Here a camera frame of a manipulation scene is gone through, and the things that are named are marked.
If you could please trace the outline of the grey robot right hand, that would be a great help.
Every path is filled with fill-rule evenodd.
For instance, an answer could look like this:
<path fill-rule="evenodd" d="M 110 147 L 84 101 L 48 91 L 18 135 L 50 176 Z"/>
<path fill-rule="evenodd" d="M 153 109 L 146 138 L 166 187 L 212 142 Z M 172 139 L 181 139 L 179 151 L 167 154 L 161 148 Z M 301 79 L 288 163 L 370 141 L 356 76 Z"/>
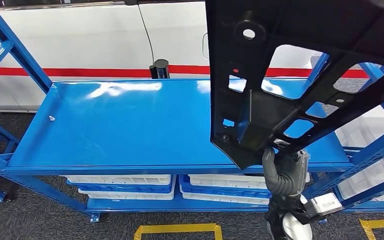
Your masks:
<path fill-rule="evenodd" d="M 304 189 L 310 155 L 304 150 L 277 156 L 268 147 L 262 155 L 263 175 L 272 195 L 299 195 Z"/>

